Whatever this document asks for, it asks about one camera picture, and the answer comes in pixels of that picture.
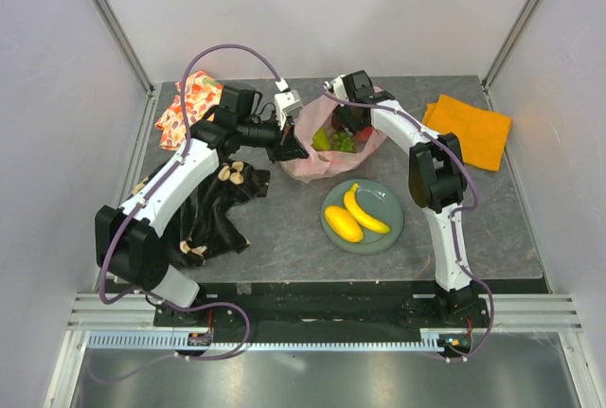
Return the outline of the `fake peach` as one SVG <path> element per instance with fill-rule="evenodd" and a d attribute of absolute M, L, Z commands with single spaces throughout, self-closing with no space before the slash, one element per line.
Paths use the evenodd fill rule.
<path fill-rule="evenodd" d="M 372 126 L 367 126 L 363 129 L 361 129 L 360 131 L 358 131 L 354 135 L 354 139 L 359 143 L 365 143 L 371 137 L 373 132 L 374 132 L 374 128 Z"/>

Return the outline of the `green fake pear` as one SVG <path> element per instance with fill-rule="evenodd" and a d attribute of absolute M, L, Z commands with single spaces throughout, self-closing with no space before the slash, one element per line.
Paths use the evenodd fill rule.
<path fill-rule="evenodd" d="M 330 151 L 331 143 L 326 129 L 321 127 L 312 137 L 312 148 L 315 151 Z"/>

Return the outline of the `pink plastic bag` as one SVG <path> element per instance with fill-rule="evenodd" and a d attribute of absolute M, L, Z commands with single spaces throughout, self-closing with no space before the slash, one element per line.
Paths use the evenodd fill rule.
<path fill-rule="evenodd" d="M 332 144 L 335 128 L 331 124 L 332 112 L 339 105 L 324 96 L 305 105 L 294 120 L 294 134 L 309 154 L 305 159 L 281 162 L 280 165 L 292 178 L 308 184 L 311 181 L 334 177 L 358 168 L 385 141 L 386 135 L 370 128 L 368 139 L 353 140 L 354 152 L 336 151 Z M 330 141 L 329 151 L 317 151 L 312 146 L 313 136 L 324 130 Z"/>

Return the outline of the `yellow fake banana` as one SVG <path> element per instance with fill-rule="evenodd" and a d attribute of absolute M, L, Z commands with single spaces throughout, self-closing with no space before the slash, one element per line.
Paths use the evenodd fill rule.
<path fill-rule="evenodd" d="M 378 234 L 388 234 L 391 231 L 390 226 L 365 212 L 359 205 L 356 197 L 359 184 L 354 183 L 344 194 L 343 203 L 345 209 L 351 214 L 353 219 L 362 227 Z"/>

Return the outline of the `yellow fake mango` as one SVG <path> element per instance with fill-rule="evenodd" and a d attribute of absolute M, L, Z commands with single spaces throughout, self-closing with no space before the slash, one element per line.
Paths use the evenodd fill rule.
<path fill-rule="evenodd" d="M 346 242 L 358 243 L 364 239 L 364 231 L 353 216 L 343 207 L 330 205 L 324 211 L 328 227 Z"/>

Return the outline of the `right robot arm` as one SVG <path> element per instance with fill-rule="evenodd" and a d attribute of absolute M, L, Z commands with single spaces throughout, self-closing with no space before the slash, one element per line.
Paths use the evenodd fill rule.
<path fill-rule="evenodd" d="M 458 138 L 437 133 L 404 111 L 391 93 L 374 88 L 364 70 L 329 80 L 324 88 L 339 104 L 337 114 L 347 129 L 357 133 L 369 125 L 407 155 L 409 192 L 423 210 L 432 238 L 434 315 L 444 326 L 457 325 L 474 300 L 461 219 L 469 173 Z"/>

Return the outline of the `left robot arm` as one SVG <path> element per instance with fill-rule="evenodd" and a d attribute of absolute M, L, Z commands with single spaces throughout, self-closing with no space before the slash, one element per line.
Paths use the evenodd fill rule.
<path fill-rule="evenodd" d="M 297 91 L 285 81 L 267 119 L 254 114 L 261 92 L 226 84 L 220 101 L 189 130 L 169 161 L 132 197 L 118 207 L 103 206 L 95 216 L 96 262 L 104 275 L 115 275 L 135 288 L 175 306 L 188 326 L 200 325 L 207 303 L 199 285 L 170 262 L 162 241 L 170 220 L 194 189 L 224 173 L 229 182 L 239 171 L 226 164 L 241 147 L 264 148 L 270 161 L 305 159 L 308 152 L 294 135 L 292 114 L 301 108 Z"/>

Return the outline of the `green fake grapes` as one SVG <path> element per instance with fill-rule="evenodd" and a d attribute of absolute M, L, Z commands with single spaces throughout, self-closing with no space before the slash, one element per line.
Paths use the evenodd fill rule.
<path fill-rule="evenodd" d="M 331 148 L 334 151 L 355 153 L 356 143 L 353 137 L 345 131 L 336 131 L 331 140 Z"/>

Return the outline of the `grey-green round plate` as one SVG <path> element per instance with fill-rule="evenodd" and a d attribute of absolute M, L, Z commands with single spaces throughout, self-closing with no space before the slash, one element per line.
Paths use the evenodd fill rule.
<path fill-rule="evenodd" d="M 401 205 L 385 186 L 370 180 L 341 183 L 320 209 L 322 227 L 341 249 L 374 255 L 391 247 L 404 224 Z"/>

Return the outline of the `black floral cloth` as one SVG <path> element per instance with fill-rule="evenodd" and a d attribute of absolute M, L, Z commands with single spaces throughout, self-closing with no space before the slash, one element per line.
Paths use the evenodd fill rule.
<path fill-rule="evenodd" d="M 227 160 L 188 194 L 162 237 L 169 262 L 179 270 L 202 267 L 214 258 L 243 252 L 250 241 L 228 218 L 228 211 L 267 195 L 271 173 Z"/>

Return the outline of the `orange folded cloth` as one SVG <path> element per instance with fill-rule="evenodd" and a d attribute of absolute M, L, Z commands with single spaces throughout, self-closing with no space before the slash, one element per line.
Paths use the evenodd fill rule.
<path fill-rule="evenodd" d="M 440 95 L 437 102 L 426 106 L 422 123 L 441 134 L 455 134 L 465 164 L 491 172 L 500 169 L 512 125 L 510 117 Z"/>

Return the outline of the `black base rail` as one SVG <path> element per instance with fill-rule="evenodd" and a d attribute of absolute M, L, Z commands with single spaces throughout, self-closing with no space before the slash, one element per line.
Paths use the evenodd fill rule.
<path fill-rule="evenodd" d="M 490 304 L 473 284 L 446 292 L 434 281 L 205 283 L 195 306 L 241 307 L 253 326 L 352 321 L 400 328 L 484 328 Z"/>

